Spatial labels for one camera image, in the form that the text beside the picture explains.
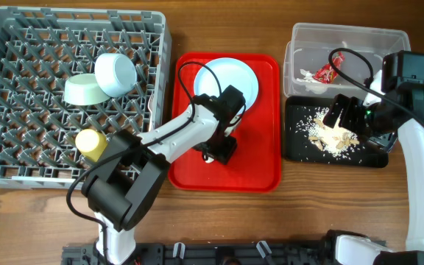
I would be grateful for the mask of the rice and food scraps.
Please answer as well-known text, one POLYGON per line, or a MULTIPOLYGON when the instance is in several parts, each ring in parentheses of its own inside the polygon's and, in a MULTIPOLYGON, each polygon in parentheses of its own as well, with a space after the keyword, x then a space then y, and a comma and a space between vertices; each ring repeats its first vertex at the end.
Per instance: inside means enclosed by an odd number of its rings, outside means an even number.
POLYGON ((318 158, 334 159, 337 162, 352 160, 351 156, 366 151, 354 132, 335 125, 324 125, 328 107, 316 107, 314 113, 306 113, 297 120, 296 131, 303 134, 304 147, 317 152, 318 158))

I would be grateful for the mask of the red snack wrapper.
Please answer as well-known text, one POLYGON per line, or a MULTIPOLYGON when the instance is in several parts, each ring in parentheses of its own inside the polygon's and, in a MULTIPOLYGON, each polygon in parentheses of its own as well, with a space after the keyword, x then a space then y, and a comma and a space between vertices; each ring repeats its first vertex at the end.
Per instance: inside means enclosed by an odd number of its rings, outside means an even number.
MULTIPOLYGON (((345 56, 341 52, 337 52, 332 56, 332 63, 338 68, 341 68, 341 64, 345 61, 345 56)), ((338 74, 330 63, 325 64, 320 70, 318 70, 314 75, 313 79, 317 82, 323 84, 331 84, 338 74)))

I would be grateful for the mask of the white paper napkin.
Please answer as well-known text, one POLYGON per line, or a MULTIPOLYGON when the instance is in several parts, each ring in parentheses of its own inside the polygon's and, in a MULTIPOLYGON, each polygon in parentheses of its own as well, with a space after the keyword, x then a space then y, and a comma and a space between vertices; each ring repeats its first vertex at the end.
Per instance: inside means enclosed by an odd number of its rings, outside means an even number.
POLYGON ((310 71, 300 69, 300 74, 302 78, 297 78, 298 82, 303 82, 305 84, 305 89, 315 94, 323 94, 327 91, 327 87, 322 84, 322 82, 314 79, 314 75, 310 71))

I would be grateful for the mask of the light blue round plate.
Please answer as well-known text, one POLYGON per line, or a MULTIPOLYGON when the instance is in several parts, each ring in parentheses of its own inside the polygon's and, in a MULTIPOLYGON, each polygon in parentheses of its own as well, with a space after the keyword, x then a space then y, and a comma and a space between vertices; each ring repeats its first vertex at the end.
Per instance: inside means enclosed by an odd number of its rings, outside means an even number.
MULTIPOLYGON (((205 64, 218 78, 222 91, 229 85, 243 93, 245 110, 249 110, 258 97, 259 84, 255 72, 244 62, 221 57, 205 64)), ((219 96, 219 88, 212 73, 202 67, 194 79, 194 94, 219 96)))

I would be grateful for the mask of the yellow plastic cup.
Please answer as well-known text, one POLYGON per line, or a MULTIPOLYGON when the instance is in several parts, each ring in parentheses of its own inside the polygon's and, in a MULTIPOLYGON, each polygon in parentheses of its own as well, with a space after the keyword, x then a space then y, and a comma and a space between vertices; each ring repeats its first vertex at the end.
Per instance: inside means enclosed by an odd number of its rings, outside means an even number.
POLYGON ((107 146, 107 138, 100 132, 85 129, 77 134, 75 146, 87 159, 97 162, 107 146))

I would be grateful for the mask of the light blue plastic bowl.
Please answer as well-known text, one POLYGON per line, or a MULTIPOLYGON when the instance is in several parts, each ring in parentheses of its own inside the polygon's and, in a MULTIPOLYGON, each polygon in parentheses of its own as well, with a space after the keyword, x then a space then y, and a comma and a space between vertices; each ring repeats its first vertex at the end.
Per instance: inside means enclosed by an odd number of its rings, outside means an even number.
POLYGON ((98 56, 94 74, 99 87, 116 98, 129 93, 137 83, 137 71, 127 55, 104 53, 98 56))

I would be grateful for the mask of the green plastic saucer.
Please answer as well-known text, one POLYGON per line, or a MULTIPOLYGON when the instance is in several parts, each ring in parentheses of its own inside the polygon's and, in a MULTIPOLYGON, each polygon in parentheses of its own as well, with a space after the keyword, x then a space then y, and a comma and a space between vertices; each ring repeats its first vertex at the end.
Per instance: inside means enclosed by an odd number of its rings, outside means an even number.
POLYGON ((95 105, 109 98, 97 83, 95 74, 78 74, 66 80, 63 99, 70 105, 95 105))

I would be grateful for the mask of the white plastic spoon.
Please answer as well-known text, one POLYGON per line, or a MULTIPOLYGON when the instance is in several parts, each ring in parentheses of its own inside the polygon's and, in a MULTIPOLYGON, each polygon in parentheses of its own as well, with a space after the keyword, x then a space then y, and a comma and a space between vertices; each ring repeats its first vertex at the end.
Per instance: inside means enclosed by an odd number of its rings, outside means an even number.
POLYGON ((213 158, 208 157, 207 155, 203 155, 203 156, 202 156, 202 158, 203 158, 203 160, 204 160, 206 163, 212 163, 212 162, 214 162, 214 159, 213 159, 213 158))

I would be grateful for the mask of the white plastic fork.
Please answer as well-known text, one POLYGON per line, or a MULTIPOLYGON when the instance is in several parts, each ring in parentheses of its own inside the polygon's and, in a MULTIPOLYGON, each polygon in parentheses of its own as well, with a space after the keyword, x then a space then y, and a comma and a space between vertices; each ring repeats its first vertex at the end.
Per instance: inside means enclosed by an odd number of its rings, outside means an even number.
POLYGON ((152 94, 152 95, 149 97, 149 101, 148 101, 148 103, 147 103, 147 109, 148 109, 148 111, 149 111, 149 114, 150 114, 150 118, 151 118, 151 119, 154 117, 154 110, 153 110, 153 107, 154 107, 154 99, 155 99, 155 95, 154 95, 154 94, 152 94))

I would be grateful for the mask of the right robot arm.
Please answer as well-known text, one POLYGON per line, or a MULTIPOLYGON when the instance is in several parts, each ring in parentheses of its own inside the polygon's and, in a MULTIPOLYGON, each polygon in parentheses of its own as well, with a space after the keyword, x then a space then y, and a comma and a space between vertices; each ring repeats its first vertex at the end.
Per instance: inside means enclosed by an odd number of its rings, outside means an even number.
POLYGON ((387 133, 397 135, 406 163, 409 228, 401 252, 366 236, 330 230, 321 260, 328 264, 424 264, 424 54, 399 51, 385 56, 380 91, 370 89, 372 77, 360 83, 340 69, 336 73, 380 101, 365 105, 339 94, 324 123, 339 125, 368 141, 387 133))

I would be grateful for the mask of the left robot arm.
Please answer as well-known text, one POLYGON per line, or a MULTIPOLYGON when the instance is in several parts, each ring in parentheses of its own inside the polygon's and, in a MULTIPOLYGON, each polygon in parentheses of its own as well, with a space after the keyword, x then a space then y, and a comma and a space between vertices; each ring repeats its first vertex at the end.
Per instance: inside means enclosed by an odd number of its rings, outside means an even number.
POLYGON ((100 225, 98 251, 106 264, 122 264, 134 252, 134 229, 152 207, 171 164, 188 150, 227 164, 237 140, 228 132, 245 106, 232 85, 219 96, 191 97, 187 109, 163 126, 133 135, 122 130, 107 143, 82 185, 100 225))

